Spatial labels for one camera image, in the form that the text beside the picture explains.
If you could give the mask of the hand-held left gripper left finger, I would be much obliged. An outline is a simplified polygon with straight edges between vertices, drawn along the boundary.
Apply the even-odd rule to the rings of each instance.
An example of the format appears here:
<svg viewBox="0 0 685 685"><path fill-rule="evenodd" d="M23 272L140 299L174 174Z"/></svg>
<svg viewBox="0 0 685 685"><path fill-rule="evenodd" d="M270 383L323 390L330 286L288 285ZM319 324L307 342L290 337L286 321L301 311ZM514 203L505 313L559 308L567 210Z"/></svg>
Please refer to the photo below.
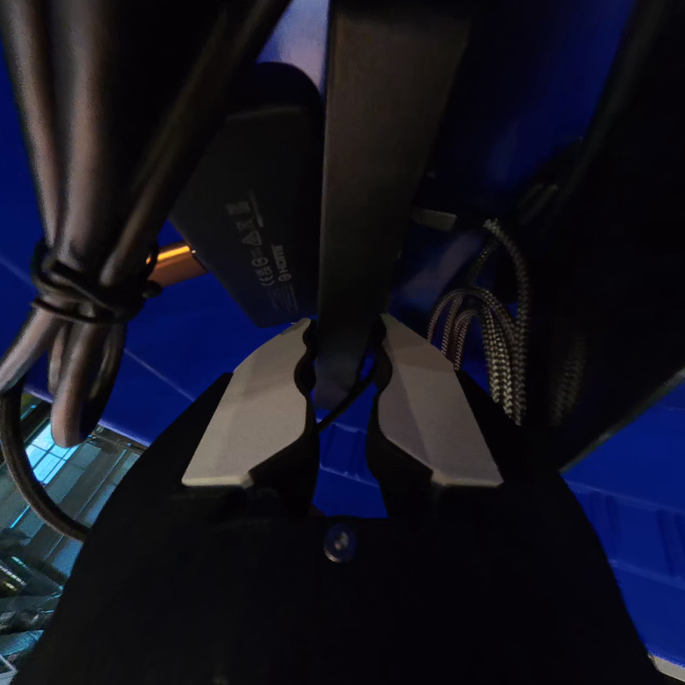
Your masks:
<svg viewBox="0 0 685 685"><path fill-rule="evenodd" d="M273 491L290 514L308 514L317 481L315 333L316 322L301 319L235 369L184 486Z"/></svg>

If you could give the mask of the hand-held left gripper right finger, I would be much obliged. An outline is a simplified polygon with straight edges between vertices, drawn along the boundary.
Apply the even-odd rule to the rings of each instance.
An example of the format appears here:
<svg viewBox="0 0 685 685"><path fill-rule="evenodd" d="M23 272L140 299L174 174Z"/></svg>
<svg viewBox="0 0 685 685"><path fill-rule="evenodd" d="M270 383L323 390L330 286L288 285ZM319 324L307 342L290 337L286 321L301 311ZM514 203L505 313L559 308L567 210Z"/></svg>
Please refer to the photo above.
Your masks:
<svg viewBox="0 0 685 685"><path fill-rule="evenodd" d="M503 484L457 373L426 339L390 314L375 327L367 465L387 515L433 515L446 490Z"/></svg>

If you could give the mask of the blue plastic bin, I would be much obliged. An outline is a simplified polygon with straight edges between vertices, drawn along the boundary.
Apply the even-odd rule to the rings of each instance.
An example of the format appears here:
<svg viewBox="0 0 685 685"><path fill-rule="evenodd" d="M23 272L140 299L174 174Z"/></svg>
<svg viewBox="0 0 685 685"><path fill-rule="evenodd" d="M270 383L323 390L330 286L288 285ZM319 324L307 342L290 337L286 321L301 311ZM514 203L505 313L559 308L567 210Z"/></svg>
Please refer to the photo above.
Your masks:
<svg viewBox="0 0 685 685"><path fill-rule="evenodd" d="M381 314L323 409L317 305L308 514L182 484L298 321L252 323L169 217L257 64L325 136L329 8L1 2L1 683L683 684L683 1L477 1L381 314L501 486L387 515Z"/></svg>

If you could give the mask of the slim dark grey usb hub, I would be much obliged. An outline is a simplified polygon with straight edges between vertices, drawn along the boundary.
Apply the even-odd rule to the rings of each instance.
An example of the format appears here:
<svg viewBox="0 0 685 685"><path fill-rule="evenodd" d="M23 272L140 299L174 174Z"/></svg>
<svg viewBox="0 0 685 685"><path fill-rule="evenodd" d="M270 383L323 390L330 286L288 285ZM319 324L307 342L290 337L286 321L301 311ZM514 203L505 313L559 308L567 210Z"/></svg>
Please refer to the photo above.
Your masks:
<svg viewBox="0 0 685 685"><path fill-rule="evenodd" d="M312 80L257 64L169 217L259 328L316 313L323 143Z"/></svg>

